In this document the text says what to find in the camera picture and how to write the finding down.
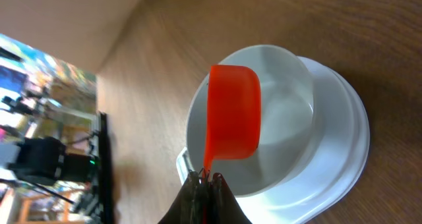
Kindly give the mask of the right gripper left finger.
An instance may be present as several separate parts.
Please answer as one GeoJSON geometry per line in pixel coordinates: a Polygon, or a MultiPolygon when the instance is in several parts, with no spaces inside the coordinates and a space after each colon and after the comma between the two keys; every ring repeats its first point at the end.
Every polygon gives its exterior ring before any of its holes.
{"type": "Polygon", "coordinates": [[[185,182],[166,214],[158,224],[203,224],[206,187],[202,176],[189,171],[185,182]]]}

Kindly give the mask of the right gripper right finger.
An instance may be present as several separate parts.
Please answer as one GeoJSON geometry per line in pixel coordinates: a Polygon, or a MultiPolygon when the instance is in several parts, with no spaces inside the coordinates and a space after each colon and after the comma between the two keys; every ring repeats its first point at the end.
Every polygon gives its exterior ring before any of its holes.
{"type": "Polygon", "coordinates": [[[208,186],[207,223],[251,224],[221,173],[214,173],[208,186]]]}

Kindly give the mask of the orange plastic measuring scoop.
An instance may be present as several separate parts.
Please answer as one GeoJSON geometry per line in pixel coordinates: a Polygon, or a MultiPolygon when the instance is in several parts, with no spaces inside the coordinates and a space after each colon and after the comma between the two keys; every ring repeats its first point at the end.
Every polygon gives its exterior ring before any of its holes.
{"type": "Polygon", "coordinates": [[[251,157],[258,148],[261,91],[257,74],[239,65],[213,65],[208,75],[204,170],[215,160],[251,157]]]}

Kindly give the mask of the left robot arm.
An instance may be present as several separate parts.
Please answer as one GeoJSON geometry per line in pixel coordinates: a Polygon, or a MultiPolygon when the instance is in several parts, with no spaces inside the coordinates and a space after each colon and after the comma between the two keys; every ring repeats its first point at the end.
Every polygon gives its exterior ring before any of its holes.
{"type": "Polygon", "coordinates": [[[95,157],[68,153],[66,145],[52,137],[2,142],[1,167],[20,181],[46,186],[89,182],[98,171],[95,157]]]}

